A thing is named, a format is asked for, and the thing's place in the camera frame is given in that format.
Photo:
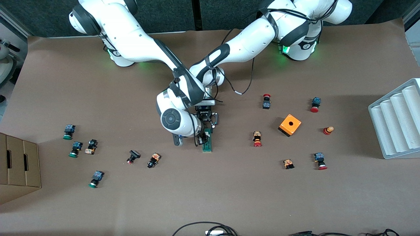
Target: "table surface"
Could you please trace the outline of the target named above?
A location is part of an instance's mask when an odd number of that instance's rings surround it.
[[[241,235],[328,231],[357,235],[392,228],[420,231],[420,159],[384,160],[368,105],[420,68],[401,20],[377,25],[326,27],[306,61],[279,55],[269,45],[255,59],[254,81],[243,96],[228,84],[215,106],[220,125],[213,152],[192,139],[175,147],[160,124],[156,95],[172,79],[167,67],[140,63],[119,68],[97,38],[31,37],[29,54],[0,132],[39,144],[42,189],[0,206],[2,235],[171,235],[194,221],[217,221]],[[189,67],[220,44],[226,31],[160,34]],[[238,91],[251,62],[222,65]],[[263,110],[262,95],[272,95]],[[319,113],[309,111],[320,97]],[[277,130],[292,114],[302,125],[286,137]],[[62,139],[99,142],[96,154],[68,157]],[[326,136],[322,128],[334,126]],[[252,133],[262,132],[261,148]],[[134,165],[130,150],[142,157]],[[159,164],[147,168],[152,154]],[[327,170],[313,153],[323,152]],[[282,161],[292,159],[293,170]],[[88,187],[96,170],[99,188]],[[180,235],[203,235],[209,225]]]

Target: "orange box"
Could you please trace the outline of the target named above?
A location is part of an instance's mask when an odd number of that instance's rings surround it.
[[[278,130],[283,132],[286,136],[290,137],[292,134],[296,132],[300,124],[302,124],[302,122],[300,122],[294,116],[288,114],[286,119],[284,119],[284,121],[278,127]]]

